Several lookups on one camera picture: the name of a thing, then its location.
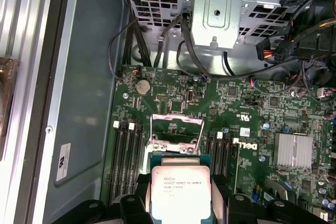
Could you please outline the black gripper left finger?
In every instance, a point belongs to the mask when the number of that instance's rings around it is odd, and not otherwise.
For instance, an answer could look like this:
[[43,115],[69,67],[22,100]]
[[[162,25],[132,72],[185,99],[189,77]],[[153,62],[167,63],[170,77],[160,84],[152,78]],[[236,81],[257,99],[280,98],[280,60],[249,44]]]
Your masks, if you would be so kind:
[[86,200],[54,223],[154,223],[146,210],[150,174],[140,174],[134,194],[122,195],[110,206],[101,200]]

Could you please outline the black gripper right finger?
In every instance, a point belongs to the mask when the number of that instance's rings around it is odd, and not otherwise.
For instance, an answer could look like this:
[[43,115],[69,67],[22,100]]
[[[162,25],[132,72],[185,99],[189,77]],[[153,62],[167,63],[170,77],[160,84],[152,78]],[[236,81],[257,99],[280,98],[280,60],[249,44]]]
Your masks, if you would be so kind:
[[233,194],[228,179],[211,176],[211,223],[327,223],[320,217],[282,199],[273,199],[265,206],[243,194]]

